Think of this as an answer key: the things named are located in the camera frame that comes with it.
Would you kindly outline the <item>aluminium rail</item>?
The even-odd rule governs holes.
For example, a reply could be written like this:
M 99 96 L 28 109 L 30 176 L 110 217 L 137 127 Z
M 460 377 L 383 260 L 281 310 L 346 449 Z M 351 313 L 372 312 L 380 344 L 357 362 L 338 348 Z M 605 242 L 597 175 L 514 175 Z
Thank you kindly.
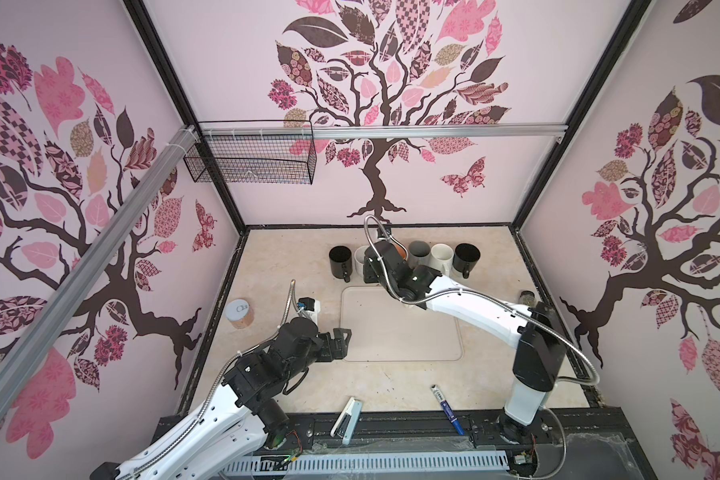
M 562 138 L 568 126 L 554 123 L 490 125 L 423 125 L 423 126 L 305 126 L 286 127 L 281 121 L 272 125 L 258 123 L 203 122 L 200 131 L 209 138 L 231 136 L 234 139 L 254 137 L 293 137 L 314 140 L 356 140 L 387 138 L 490 138 L 553 137 Z
M 147 170 L 139 186 L 129 194 L 82 256 L 80 264 L 55 290 L 39 317 L 0 362 L 0 420 L 39 368 L 118 247 L 133 230 L 138 217 L 145 212 L 172 169 L 197 140 L 198 128 L 192 125 L 185 125 L 175 133 L 157 157 L 157 164 Z

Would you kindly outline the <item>left aluminium rail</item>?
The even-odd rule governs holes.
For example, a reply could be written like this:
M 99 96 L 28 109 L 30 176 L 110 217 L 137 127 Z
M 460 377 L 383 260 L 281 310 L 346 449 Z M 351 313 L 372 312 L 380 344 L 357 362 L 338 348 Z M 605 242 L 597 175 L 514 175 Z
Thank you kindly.
M 0 362 L 0 420 L 39 368 L 118 247 L 133 230 L 138 217 L 145 212 L 172 169 L 197 140 L 198 128 L 192 125 L 185 125 L 175 133 L 157 157 L 157 164 L 147 170 L 139 186 L 129 194 L 82 256 L 80 264 L 55 290 L 39 317 Z

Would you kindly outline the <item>back aluminium rail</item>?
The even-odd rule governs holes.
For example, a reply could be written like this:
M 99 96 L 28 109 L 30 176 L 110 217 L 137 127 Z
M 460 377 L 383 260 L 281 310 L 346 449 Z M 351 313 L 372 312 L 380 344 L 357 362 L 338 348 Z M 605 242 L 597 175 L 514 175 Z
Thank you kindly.
M 203 122 L 200 131 L 209 138 L 231 136 L 234 139 L 254 137 L 293 137 L 314 140 L 356 140 L 387 138 L 490 138 L 553 137 L 562 138 L 568 126 L 554 123 L 490 125 L 423 125 L 423 126 L 305 126 L 286 127 L 281 121 L 272 125 L 258 123 Z

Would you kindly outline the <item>grey mug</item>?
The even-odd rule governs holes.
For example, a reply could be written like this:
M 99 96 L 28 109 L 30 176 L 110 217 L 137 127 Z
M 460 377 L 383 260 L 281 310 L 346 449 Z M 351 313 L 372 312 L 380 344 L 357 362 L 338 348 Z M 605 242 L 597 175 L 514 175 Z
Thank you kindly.
M 411 268 L 419 265 L 428 265 L 431 255 L 430 245 L 421 240 L 412 241 L 408 246 L 407 262 Z

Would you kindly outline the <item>translucent plastic tray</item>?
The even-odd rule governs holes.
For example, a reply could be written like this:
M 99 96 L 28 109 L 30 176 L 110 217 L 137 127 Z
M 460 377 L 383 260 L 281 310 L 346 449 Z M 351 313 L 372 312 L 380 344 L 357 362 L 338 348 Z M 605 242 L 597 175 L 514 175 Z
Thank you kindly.
M 457 319 L 402 305 L 378 286 L 342 292 L 340 326 L 351 331 L 348 362 L 457 361 L 463 355 Z

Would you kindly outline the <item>black base frame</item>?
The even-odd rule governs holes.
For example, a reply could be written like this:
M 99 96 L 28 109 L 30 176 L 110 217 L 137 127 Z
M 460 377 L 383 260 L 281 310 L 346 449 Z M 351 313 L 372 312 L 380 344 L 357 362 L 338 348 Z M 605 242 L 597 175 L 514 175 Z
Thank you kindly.
M 552 479 L 654 479 L 656 473 L 623 412 L 618 408 L 556 408 L 568 442 L 567 460 Z M 441 411 L 362 411 L 348 446 L 332 438 L 335 413 L 293 413 L 286 440 L 246 456 L 281 456 L 285 463 L 302 455 L 503 451 L 507 472 L 449 472 L 303 475 L 296 477 L 227 477 L 221 471 L 209 479 L 543 479 L 560 460 L 561 438 L 547 413 L 530 431 L 534 439 L 514 445 L 502 439 L 495 410 L 462 410 L 465 430 L 459 436 Z

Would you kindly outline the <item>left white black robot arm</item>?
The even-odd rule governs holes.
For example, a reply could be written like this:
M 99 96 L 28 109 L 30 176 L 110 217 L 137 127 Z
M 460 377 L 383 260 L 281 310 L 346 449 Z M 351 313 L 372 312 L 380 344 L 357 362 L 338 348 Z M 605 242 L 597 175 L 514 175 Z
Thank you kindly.
M 293 427 L 276 401 L 306 378 L 316 362 L 347 356 L 352 332 L 320 332 L 294 317 L 260 345 L 223 367 L 203 403 L 158 440 L 120 464 L 104 462 L 92 479 L 209 479 L 239 457 L 279 446 Z

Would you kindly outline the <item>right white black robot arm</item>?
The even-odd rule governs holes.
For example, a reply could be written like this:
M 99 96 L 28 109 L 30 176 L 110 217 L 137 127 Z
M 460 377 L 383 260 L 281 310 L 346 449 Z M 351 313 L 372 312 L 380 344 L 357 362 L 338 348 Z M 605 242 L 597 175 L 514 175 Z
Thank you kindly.
M 492 299 L 427 265 L 410 267 L 386 240 L 365 249 L 365 265 L 395 300 L 465 321 L 515 350 L 514 381 L 497 420 L 504 440 L 528 443 L 530 427 L 553 391 L 566 345 L 554 332 L 545 307 Z

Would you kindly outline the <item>cream mug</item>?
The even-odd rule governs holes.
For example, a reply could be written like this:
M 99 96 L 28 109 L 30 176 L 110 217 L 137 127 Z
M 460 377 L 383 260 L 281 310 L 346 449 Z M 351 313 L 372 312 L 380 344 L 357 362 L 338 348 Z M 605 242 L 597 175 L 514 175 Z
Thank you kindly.
M 353 253 L 354 271 L 360 280 L 364 280 L 365 250 L 366 246 L 360 246 Z

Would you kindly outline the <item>orange tin can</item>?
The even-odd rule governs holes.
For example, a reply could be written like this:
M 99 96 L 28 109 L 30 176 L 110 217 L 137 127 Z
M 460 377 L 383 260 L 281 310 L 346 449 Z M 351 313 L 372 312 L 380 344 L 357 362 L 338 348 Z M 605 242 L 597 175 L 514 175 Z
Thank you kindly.
M 245 299 L 234 299 L 224 309 L 224 316 L 235 329 L 245 329 L 253 323 L 254 314 Z

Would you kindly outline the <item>black mug white base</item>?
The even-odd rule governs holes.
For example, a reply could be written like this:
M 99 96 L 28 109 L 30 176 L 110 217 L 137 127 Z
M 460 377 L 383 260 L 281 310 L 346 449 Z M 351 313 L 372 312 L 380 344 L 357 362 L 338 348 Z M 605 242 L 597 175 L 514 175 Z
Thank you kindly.
M 463 279 L 468 279 L 480 258 L 478 247 L 471 243 L 460 243 L 454 249 L 452 265 Z

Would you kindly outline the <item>white stapler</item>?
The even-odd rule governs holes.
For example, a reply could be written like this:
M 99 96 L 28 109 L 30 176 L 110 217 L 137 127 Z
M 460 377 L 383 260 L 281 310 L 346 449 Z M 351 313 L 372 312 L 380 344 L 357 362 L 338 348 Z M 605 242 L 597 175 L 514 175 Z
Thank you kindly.
M 348 446 L 357 426 L 362 407 L 362 401 L 356 399 L 355 397 L 350 397 L 345 407 L 339 414 L 339 417 L 333 424 L 330 430 L 330 436 L 332 438 L 340 439 L 344 446 Z

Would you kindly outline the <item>glass spice jar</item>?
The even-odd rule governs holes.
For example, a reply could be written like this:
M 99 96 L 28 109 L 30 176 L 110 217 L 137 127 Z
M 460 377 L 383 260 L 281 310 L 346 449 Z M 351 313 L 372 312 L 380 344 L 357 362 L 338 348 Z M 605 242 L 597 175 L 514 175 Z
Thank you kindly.
M 523 290 L 519 294 L 518 303 L 528 307 L 534 307 L 537 304 L 535 293 L 533 291 Z

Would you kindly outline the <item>blue marker pen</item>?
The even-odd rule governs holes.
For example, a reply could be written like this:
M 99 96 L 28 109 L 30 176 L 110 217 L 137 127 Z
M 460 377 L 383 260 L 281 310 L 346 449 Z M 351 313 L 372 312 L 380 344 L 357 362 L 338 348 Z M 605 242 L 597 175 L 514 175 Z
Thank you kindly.
M 465 430 L 463 426 L 460 423 L 460 420 L 458 419 L 457 415 L 453 411 L 452 407 L 450 406 L 448 400 L 446 399 L 443 391 L 440 389 L 440 387 L 436 384 L 433 384 L 430 387 L 430 390 L 432 394 L 434 395 L 435 399 L 437 400 L 438 404 L 440 405 L 443 413 L 445 414 L 446 418 L 448 419 L 449 423 L 453 426 L 455 431 L 459 436 L 465 435 Z

